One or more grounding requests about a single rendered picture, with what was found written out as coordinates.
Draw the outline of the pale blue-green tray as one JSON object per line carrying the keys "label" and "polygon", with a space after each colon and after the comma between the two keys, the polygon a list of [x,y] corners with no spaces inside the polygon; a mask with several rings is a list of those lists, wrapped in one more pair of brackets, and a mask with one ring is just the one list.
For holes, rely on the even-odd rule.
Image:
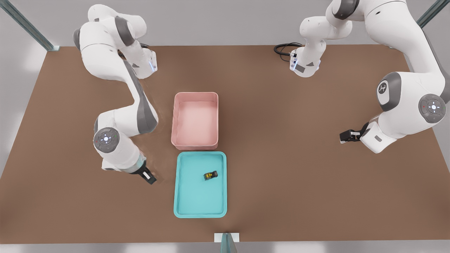
{"label": "pale blue-green tray", "polygon": [[[204,174],[218,177],[204,180]],[[174,215],[178,218],[221,218],[227,213],[227,157],[221,151],[186,151],[178,155]]]}

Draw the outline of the pink plastic box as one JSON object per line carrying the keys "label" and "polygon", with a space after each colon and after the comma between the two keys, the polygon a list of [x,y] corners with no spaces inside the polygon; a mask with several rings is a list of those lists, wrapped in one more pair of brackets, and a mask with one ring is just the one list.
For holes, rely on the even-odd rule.
{"label": "pink plastic box", "polygon": [[175,95],[171,142],[178,150],[215,150],[219,136],[218,94],[180,92]]}

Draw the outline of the silver frame post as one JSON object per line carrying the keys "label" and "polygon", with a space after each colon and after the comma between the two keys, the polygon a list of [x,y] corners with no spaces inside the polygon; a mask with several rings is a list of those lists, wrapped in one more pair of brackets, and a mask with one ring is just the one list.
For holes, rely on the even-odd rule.
{"label": "silver frame post", "polygon": [[440,11],[450,3],[450,0],[436,0],[417,20],[418,26],[424,28]]}
{"label": "silver frame post", "polygon": [[48,52],[60,50],[59,45],[53,45],[9,0],[0,0],[0,8]]}
{"label": "silver frame post", "polygon": [[239,241],[239,233],[214,234],[214,242],[220,243],[220,253],[238,253],[235,243]]}

